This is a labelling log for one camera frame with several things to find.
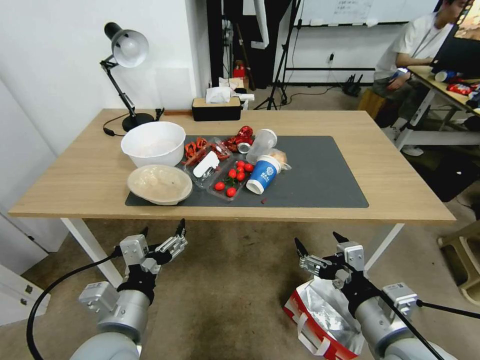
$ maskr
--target stool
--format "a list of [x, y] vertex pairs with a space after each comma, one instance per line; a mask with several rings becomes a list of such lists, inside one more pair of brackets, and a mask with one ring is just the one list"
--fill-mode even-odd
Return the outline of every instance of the stool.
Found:
[[368, 88], [363, 93], [357, 110], [366, 111], [368, 115], [375, 120], [386, 101], [386, 98], [377, 95], [371, 88]]
[[[440, 246], [440, 249], [443, 250], [443, 255], [450, 265], [450, 269], [452, 270], [453, 277], [460, 292], [469, 302], [480, 306], [480, 264], [475, 254], [472, 252], [468, 241], [480, 241], [480, 239], [475, 236], [469, 238], [463, 236], [448, 236], [445, 238], [439, 238], [438, 245]], [[456, 259], [448, 253], [448, 247], [453, 248]], [[455, 271], [452, 260], [459, 260], [462, 266], [462, 273]]]

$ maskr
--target desk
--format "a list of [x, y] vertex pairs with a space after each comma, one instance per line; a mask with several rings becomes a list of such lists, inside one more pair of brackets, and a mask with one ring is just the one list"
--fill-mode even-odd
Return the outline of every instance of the desk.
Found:
[[[447, 84], [435, 81], [430, 66], [409, 66], [408, 69], [415, 75], [415, 79], [430, 89], [427, 96], [420, 104], [418, 110], [410, 121], [412, 126], [419, 123], [420, 119], [432, 103], [435, 95], [452, 104], [454, 107], [480, 117], [480, 109], [473, 109], [466, 103], [468, 96], [460, 95], [456, 92], [447, 91]], [[453, 112], [445, 118], [449, 121]], [[395, 146], [401, 150], [405, 145], [479, 145], [480, 133], [470, 131], [414, 131], [406, 128], [401, 132], [395, 141]]]
[[[244, 111], [240, 121], [195, 122], [187, 115], [163, 116], [162, 120], [181, 125], [191, 135], [232, 135], [241, 126], [250, 125], [254, 131], [270, 128], [278, 135], [332, 136], [369, 202], [368, 208], [125, 206], [129, 193], [126, 180], [135, 165], [122, 153], [121, 137], [110, 137], [102, 131], [105, 121], [123, 112], [102, 110], [10, 210], [10, 215], [61, 218], [93, 261], [106, 254], [82, 219], [385, 223], [382, 233], [365, 249], [368, 268], [404, 223], [455, 220], [364, 111]], [[120, 132], [120, 123], [112, 128]], [[99, 268], [115, 287], [122, 281], [111, 262]]]

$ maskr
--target white cabinet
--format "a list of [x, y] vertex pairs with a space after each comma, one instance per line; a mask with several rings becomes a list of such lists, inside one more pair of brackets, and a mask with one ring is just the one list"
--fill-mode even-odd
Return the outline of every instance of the white cabinet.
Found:
[[0, 109], [0, 263], [21, 274], [46, 256], [42, 248], [57, 251], [68, 231], [60, 219], [8, 215], [56, 156], [1, 79]]
[[[27, 319], [42, 289], [0, 264], [0, 326]], [[36, 316], [47, 311], [50, 294], [41, 302]]]

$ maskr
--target white bowl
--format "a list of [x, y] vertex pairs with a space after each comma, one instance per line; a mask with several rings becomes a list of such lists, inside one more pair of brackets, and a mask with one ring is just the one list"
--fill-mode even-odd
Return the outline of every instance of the white bowl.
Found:
[[177, 165], [184, 156], [185, 130], [168, 121], [147, 122], [126, 133], [121, 150], [137, 168], [145, 165]]
[[138, 197], [157, 205], [176, 205], [193, 189], [190, 176], [167, 165], [139, 167], [128, 176], [126, 185]]

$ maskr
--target computer monitor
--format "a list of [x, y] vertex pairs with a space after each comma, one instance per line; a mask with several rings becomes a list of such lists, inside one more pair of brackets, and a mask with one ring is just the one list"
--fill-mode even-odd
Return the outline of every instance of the computer monitor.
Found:
[[431, 63], [433, 72], [451, 70], [480, 77], [480, 0], [469, 0]]

